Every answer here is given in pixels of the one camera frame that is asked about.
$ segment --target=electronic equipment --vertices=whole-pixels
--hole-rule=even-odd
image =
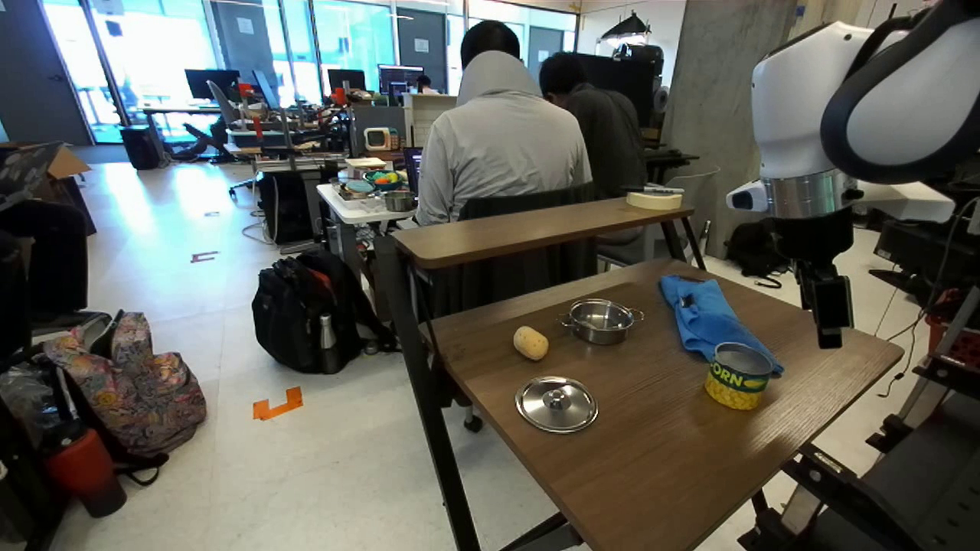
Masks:
[[[376,155],[376,150],[395,150],[397,146],[397,136],[388,126],[367,126],[366,128],[366,150]]]
[[[331,90],[367,90],[366,71],[355,71],[355,69],[331,69],[327,81],[331,81]]]
[[[604,60],[604,55],[565,55],[558,71],[572,82],[592,82],[596,90],[622,93],[642,128],[658,126],[658,90],[662,90],[662,61],[652,55],[631,55],[631,60]]]
[[[418,85],[422,69],[381,69],[381,93],[388,97],[388,106],[403,106],[411,90]]]
[[[186,90],[194,97],[205,97],[205,100],[214,100],[211,90],[208,90],[208,81],[221,90],[221,93],[231,93],[234,82],[238,81],[238,71],[217,71],[217,69],[189,69],[184,71],[186,76]]]

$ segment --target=gray hoodie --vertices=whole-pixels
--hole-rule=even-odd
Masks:
[[[430,128],[418,221],[456,221],[479,197],[582,185],[592,167],[575,118],[547,106],[518,60],[480,54],[462,75],[459,107]]]

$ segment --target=desk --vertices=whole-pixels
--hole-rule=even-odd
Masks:
[[[592,547],[693,547],[899,360],[863,335],[820,352],[810,314],[724,282],[742,322],[786,366],[760,411],[727,411],[704,396],[700,361],[678,346],[662,273],[693,270],[652,260],[435,322],[450,376]],[[637,308],[647,322],[622,346],[585,346],[560,320],[588,294]],[[550,337],[543,366],[508,346],[518,324]],[[585,383],[601,407],[592,430],[555,439],[518,416],[518,388],[545,375]]]
[[[611,231],[629,231],[642,223],[674,223],[679,221],[686,239],[693,243],[696,263],[704,270],[696,231],[690,227],[690,210],[678,213],[647,213],[620,199],[575,203],[543,213],[521,213],[503,219],[479,219],[467,223],[440,223],[397,233],[395,239],[411,253],[421,270],[440,270],[456,263],[476,263],[488,259],[504,259],[518,251],[547,248],[560,243],[582,243]]]
[[[403,221],[413,213],[388,213],[383,197],[367,199],[344,199],[341,185],[319,185],[315,192],[331,205],[331,219],[337,223],[335,248],[344,253],[344,227],[386,227],[392,221]]]

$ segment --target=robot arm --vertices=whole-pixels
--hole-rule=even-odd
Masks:
[[[730,205],[773,221],[820,349],[843,346],[851,324],[834,259],[856,239],[856,178],[937,185],[980,159],[977,54],[980,2],[943,0],[878,31],[825,26],[758,64],[760,182],[732,189]]]

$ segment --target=black bag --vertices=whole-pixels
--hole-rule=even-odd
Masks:
[[[251,320],[256,344],[280,366],[304,375],[337,375],[358,360],[366,349],[358,324],[376,337],[376,349],[395,349],[395,337],[373,317],[358,277],[324,248],[310,248],[263,270]]]
[[[742,270],[742,277],[768,278],[773,273],[789,270],[789,259],[778,251],[768,223],[742,223],[727,243],[727,259]]]
[[[0,400],[0,541],[28,541],[47,547],[47,535],[62,520],[63,498],[43,469],[26,427]]]
[[[26,253],[19,239],[0,233],[0,366],[31,346]]]

